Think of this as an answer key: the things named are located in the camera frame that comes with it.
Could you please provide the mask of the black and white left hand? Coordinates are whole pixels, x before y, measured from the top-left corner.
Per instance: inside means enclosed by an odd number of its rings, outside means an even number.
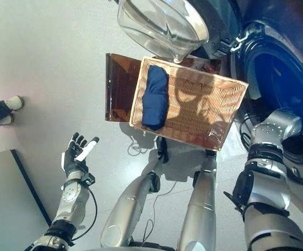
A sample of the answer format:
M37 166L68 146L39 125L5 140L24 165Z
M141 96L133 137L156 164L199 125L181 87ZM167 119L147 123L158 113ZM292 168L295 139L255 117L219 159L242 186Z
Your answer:
M84 174L88 173L86 158L98 142L98 137L87 141L78 132L73 134L67 149L61 155L61 168L65 171L66 177L74 171L81 171Z

